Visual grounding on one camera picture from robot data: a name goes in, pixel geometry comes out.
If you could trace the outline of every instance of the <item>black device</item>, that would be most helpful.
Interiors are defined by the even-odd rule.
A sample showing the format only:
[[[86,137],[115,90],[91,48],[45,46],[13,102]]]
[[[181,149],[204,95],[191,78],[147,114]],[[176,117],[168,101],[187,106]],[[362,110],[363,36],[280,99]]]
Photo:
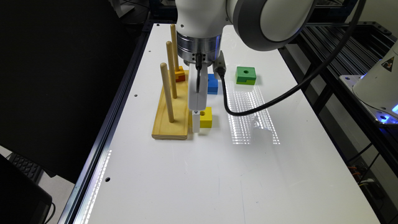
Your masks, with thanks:
[[[9,161],[16,166],[23,174],[25,174],[30,180],[39,183],[39,177],[43,173],[43,169],[36,163],[16,154],[12,153]]]
[[[76,183],[135,45],[104,0],[0,7],[0,145]]]
[[[3,156],[0,176],[1,223],[43,224],[51,196]]]

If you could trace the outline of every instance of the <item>table surface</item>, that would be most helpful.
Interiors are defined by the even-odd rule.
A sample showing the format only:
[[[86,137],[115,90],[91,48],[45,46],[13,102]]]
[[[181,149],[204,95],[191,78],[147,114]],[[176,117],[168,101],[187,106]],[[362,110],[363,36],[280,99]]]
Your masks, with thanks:
[[[235,118],[223,108],[220,85],[208,96],[211,129],[185,141],[152,139],[169,30],[152,29],[92,180],[97,190],[81,208],[84,223],[379,223],[301,91],[255,116]],[[231,26],[221,49],[235,109],[296,84],[277,50],[247,48]],[[256,68],[254,86],[233,83],[237,66]]]

